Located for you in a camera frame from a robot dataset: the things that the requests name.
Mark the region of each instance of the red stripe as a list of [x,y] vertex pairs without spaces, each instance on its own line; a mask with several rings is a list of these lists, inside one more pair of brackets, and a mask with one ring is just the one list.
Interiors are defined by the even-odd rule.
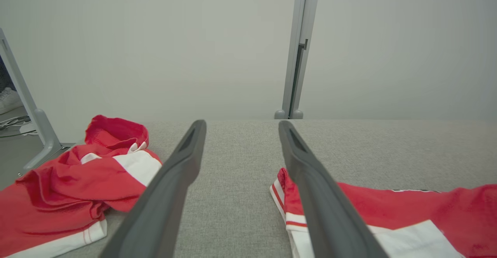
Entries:
[[273,192],[274,192],[274,193],[275,193],[275,195],[276,195],[276,199],[278,199],[278,202],[280,203],[281,209],[282,209],[282,210],[285,210],[285,209],[283,208],[283,202],[282,202],[282,201],[281,201],[281,199],[279,198],[278,191],[276,190],[275,184],[273,184]]
[[287,221],[286,225],[295,225],[295,226],[300,226],[300,227],[307,227],[306,223],[298,223],[294,221]]

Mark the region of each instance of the dark pants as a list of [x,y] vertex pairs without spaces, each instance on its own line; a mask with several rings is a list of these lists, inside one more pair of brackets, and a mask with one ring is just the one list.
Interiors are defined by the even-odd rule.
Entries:
[[2,92],[5,88],[12,88],[12,90],[16,90],[16,87],[7,72],[7,68],[0,57],[0,92]]

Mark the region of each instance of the red fabric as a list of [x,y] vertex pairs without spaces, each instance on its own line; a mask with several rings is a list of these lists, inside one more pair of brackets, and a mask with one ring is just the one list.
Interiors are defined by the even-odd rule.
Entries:
[[[133,144],[148,143],[147,129],[98,115],[85,142],[0,191],[1,257],[79,233],[103,220],[109,207],[131,210],[146,187],[112,157],[127,154]],[[82,164],[91,152],[101,159]]]
[[[285,196],[284,211],[304,215],[298,188],[285,168],[278,180]],[[398,229],[431,220],[465,257],[497,257],[496,184],[451,192],[339,186],[368,225]]]

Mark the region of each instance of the white fabric panel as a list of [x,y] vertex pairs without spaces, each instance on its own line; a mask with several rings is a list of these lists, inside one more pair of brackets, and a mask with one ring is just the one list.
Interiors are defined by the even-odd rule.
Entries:
[[497,118],[497,0],[318,0],[304,118]]
[[270,119],[294,0],[0,0],[0,27],[61,142],[96,114]]

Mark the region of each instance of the red and white garment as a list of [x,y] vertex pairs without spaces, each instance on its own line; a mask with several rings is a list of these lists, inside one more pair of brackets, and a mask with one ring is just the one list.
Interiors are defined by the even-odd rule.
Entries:
[[[495,184],[451,192],[339,186],[390,257],[497,257]],[[269,190],[293,256],[314,256],[298,188],[285,168]]]
[[78,145],[0,191],[0,257],[52,257],[107,235],[103,212],[128,212],[161,167],[147,129],[98,115]]

